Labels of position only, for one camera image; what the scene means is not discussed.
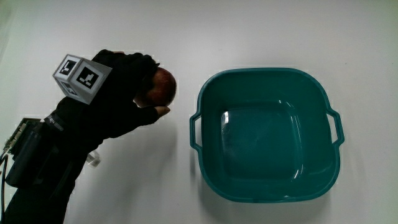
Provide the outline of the person's left hand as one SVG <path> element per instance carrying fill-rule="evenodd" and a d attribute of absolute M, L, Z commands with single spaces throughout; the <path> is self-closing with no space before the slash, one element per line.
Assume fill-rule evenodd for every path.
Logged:
<path fill-rule="evenodd" d="M 166 115 L 167 106 L 139 107 L 134 98 L 146 78 L 158 68 L 155 60 L 141 53 L 124 54 L 101 50 L 94 62 L 112 68 L 90 104 L 65 97 L 45 123 L 72 139 L 107 139 L 155 123 Z"/>

